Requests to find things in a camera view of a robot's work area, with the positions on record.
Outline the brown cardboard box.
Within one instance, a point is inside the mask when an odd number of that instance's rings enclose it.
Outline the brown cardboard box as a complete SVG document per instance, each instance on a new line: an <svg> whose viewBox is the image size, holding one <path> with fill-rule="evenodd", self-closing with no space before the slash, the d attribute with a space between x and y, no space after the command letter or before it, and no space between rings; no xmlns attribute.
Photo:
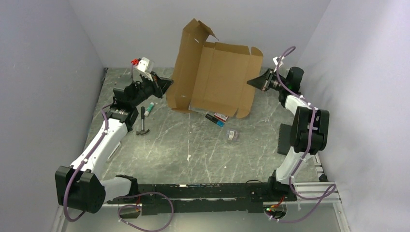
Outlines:
<svg viewBox="0 0 410 232"><path fill-rule="evenodd" d="M195 18L183 28L173 84L166 92L168 107L180 113L202 109L245 118L256 91L247 81L260 75L263 53L254 46L209 42L214 35Z"/></svg>

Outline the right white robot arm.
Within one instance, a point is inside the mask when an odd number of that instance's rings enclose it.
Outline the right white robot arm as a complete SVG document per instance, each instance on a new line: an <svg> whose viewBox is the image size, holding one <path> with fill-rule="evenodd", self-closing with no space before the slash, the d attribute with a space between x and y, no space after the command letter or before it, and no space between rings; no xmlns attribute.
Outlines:
<svg viewBox="0 0 410 232"><path fill-rule="evenodd" d="M300 169L327 145L330 113L304 100L300 92L303 75L299 67L291 67L286 77L267 69L263 75L247 81L248 85L262 91L278 91L282 107L294 116L291 125L280 126L278 151L287 154L267 182L266 194L273 201L294 190L294 178Z"/></svg>

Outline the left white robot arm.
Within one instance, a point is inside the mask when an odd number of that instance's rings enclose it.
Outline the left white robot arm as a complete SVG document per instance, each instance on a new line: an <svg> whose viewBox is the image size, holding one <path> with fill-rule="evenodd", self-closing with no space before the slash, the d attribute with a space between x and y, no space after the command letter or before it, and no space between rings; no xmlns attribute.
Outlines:
<svg viewBox="0 0 410 232"><path fill-rule="evenodd" d="M58 203L65 217L74 222L68 210L96 213L102 205L115 198L127 203L138 199L136 178L117 175L101 181L105 162L115 152L122 138L130 131L139 112L138 105L151 96L162 98L173 80L152 74L152 80L142 77L134 81L126 77L113 88L113 102L101 109L103 123L83 153L68 167L60 166L55 172Z"/></svg>

